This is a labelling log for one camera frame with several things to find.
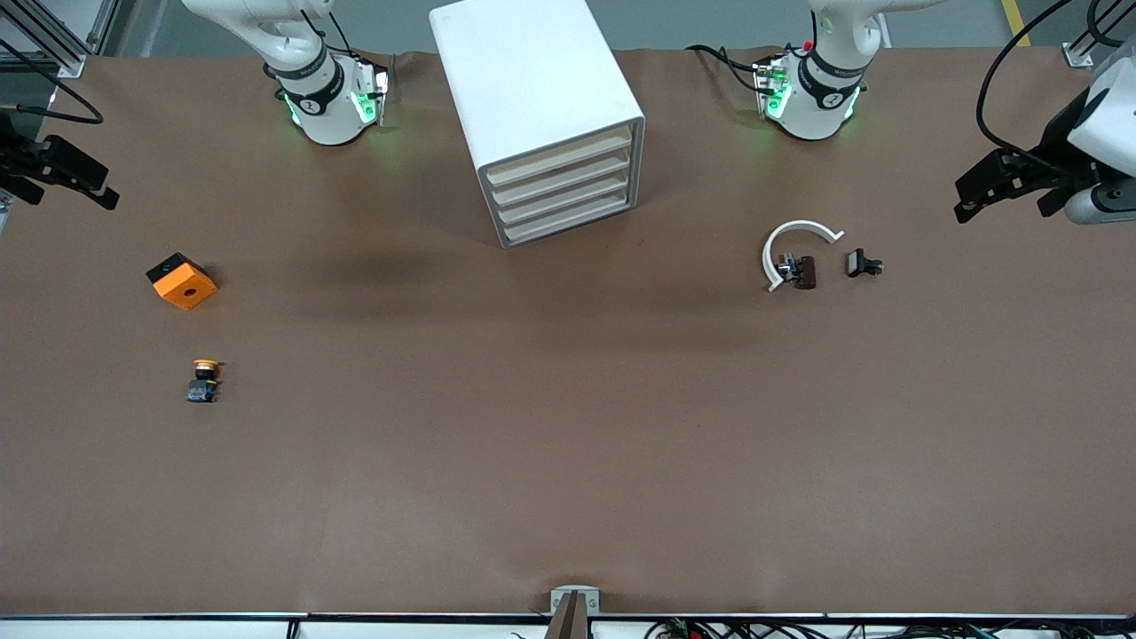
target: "brown table surface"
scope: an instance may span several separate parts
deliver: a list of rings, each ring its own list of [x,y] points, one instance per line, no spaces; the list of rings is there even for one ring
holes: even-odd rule
[[[1136,226],[954,222],[993,51],[882,52],[820,143],[694,53],[618,57],[641,206],[516,250],[436,57],[344,148],[259,60],[91,60],[107,123],[49,128],[118,210],[56,189],[0,241],[0,609],[519,612],[586,582],[617,612],[1130,612]],[[1031,144],[1086,78],[1016,51],[991,124]],[[784,238],[820,284],[768,293],[800,217],[847,235]],[[857,247],[883,277],[843,275]],[[173,251],[222,282],[192,313],[145,280]]]

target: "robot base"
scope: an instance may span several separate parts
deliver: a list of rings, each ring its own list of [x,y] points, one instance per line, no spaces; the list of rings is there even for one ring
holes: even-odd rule
[[[367,61],[333,53],[332,59],[343,68],[344,82],[340,93],[327,103],[323,114],[311,115],[285,97],[292,111],[292,122],[318,144],[345,144],[370,125],[382,126],[386,106],[387,72],[376,70]]]
[[[765,119],[780,125],[786,133],[802,140],[824,140],[836,133],[852,110],[860,89],[834,109],[822,109],[817,100],[791,78],[797,77],[797,67],[804,63],[793,51],[787,51],[768,65],[754,66],[754,86],[769,89],[772,96],[758,93],[758,113]]]

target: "black connector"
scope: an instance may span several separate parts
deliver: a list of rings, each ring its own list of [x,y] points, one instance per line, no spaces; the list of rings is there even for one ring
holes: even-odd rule
[[[805,291],[817,288],[817,263],[811,255],[796,259],[793,254],[787,252],[783,259],[784,262],[777,265],[777,271],[786,282],[793,282],[794,287]]]
[[[868,259],[863,255],[863,249],[857,249],[849,254],[847,272],[849,277],[858,277],[863,273],[878,277],[884,272],[884,263],[878,259]]]

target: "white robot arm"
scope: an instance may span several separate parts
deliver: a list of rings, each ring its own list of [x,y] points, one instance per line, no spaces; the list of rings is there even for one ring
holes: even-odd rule
[[[244,40],[284,89],[292,121],[320,144],[343,144],[382,119],[386,69],[328,50],[309,24],[334,0],[183,0]]]
[[[883,34],[876,15],[910,11],[945,0],[808,0],[817,24],[810,50],[790,50],[758,69],[761,113],[803,140],[836,133],[852,115],[860,81],[879,51]]]

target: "yellow tape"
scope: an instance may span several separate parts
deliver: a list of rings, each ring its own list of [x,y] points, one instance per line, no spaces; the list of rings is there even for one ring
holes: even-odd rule
[[[1002,0],[1002,10],[1005,11],[1005,19],[1010,23],[1010,31],[1014,35],[1026,28],[1026,23],[1021,19],[1021,9],[1018,8],[1018,0]],[[1018,47],[1029,47],[1029,36],[1026,35],[1018,41]]]

